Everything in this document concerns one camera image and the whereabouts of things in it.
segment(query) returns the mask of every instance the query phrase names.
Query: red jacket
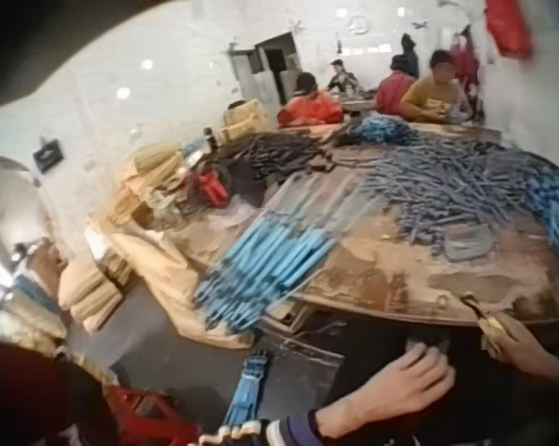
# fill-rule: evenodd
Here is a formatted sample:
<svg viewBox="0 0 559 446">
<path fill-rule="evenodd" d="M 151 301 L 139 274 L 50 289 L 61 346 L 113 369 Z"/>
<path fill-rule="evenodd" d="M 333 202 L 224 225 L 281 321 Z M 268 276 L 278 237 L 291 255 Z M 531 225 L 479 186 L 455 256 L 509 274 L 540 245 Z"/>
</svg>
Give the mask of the red jacket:
<svg viewBox="0 0 559 446">
<path fill-rule="evenodd" d="M 304 96 L 293 98 L 278 113 L 278 122 L 282 127 L 290 125 L 297 118 L 314 118 L 324 124 L 339 124 L 344 120 L 344 111 L 327 93 L 319 91 L 314 99 Z"/>
<path fill-rule="evenodd" d="M 376 111 L 382 114 L 399 115 L 399 102 L 416 80 L 404 72 L 392 72 L 383 79 L 376 92 Z"/>
</svg>

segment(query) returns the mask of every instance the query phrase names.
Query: wooden table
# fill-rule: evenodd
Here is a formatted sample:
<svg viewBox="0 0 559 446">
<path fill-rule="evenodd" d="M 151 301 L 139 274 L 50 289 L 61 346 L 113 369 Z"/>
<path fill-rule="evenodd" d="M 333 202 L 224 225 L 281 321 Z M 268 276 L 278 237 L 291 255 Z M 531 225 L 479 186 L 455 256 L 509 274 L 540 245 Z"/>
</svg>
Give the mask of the wooden table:
<svg viewBox="0 0 559 446">
<path fill-rule="evenodd" d="M 471 127 L 413 126 L 460 138 L 498 137 Z M 325 125 L 312 132 L 325 137 L 332 129 Z M 328 175 L 337 180 L 342 169 Z M 443 256 L 432 257 L 429 247 L 405 241 L 398 235 L 394 214 L 367 216 L 319 265 L 320 273 L 300 297 L 379 318 L 475 325 L 473 312 L 459 301 L 460 295 L 471 292 L 485 309 L 514 308 L 528 323 L 559 321 L 559 260 L 534 219 L 526 217 L 519 224 L 521 233 L 516 227 L 498 231 L 487 257 L 453 264 Z M 177 233 L 176 241 L 204 265 L 240 232 L 211 230 L 206 222 L 195 222 L 189 229 L 184 235 Z"/>
</svg>

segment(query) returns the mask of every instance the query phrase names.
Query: red stool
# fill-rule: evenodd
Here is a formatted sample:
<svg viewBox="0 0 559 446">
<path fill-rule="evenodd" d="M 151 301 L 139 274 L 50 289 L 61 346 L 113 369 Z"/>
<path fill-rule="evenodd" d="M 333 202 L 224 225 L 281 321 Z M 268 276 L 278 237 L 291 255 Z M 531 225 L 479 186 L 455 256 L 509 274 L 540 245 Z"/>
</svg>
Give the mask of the red stool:
<svg viewBox="0 0 559 446">
<path fill-rule="evenodd" d="M 179 416 L 159 393 L 112 386 L 107 400 L 125 445 L 164 439 L 170 441 L 168 446 L 186 446 L 199 438 L 199 429 Z"/>
</svg>

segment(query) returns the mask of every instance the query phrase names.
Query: gray floor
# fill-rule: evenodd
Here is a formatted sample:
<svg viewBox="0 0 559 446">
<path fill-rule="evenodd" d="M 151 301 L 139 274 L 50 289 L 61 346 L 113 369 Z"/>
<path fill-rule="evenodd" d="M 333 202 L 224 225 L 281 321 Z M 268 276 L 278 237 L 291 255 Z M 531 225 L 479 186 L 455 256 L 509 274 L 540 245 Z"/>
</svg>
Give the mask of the gray floor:
<svg viewBox="0 0 559 446">
<path fill-rule="evenodd" d="M 259 410 L 264 418 L 303 413 L 321 404 L 340 364 L 335 356 L 286 346 L 283 340 L 265 335 L 255 346 L 272 355 Z M 98 333 L 73 328 L 69 345 L 113 366 L 131 387 L 174 395 L 179 411 L 205 431 L 222 422 L 249 354 L 180 336 L 143 283 L 131 290 Z"/>
</svg>

